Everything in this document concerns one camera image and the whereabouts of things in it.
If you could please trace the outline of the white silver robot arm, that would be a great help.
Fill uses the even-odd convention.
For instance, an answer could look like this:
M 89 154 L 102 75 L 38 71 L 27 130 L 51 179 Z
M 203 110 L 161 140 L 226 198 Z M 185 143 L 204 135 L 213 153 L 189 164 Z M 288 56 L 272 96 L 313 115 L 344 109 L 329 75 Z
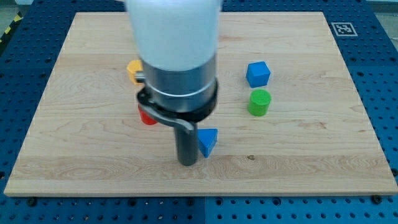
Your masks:
M 219 0 L 127 0 L 155 104 L 186 113 L 216 93 Z

